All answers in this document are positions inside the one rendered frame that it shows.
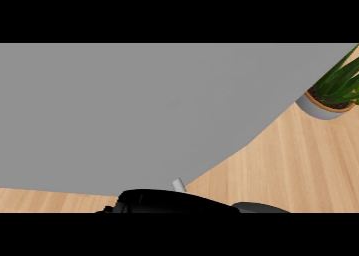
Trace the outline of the large flat grey cabinet door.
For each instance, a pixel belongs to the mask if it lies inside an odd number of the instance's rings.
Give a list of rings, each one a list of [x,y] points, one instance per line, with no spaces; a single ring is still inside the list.
[[[191,182],[352,48],[0,44],[0,188],[116,195]]]

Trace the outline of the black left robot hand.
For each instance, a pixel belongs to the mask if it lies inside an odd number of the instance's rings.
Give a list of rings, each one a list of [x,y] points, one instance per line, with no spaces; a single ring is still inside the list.
[[[184,192],[157,189],[132,189],[122,192],[116,205],[101,213],[287,213],[287,210],[255,202],[226,205]]]

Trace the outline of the green potted plant grey pot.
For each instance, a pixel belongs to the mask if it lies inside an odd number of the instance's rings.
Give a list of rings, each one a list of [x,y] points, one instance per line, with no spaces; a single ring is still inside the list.
[[[359,106],[359,56],[348,52],[296,101],[302,111],[319,120],[333,120]]]

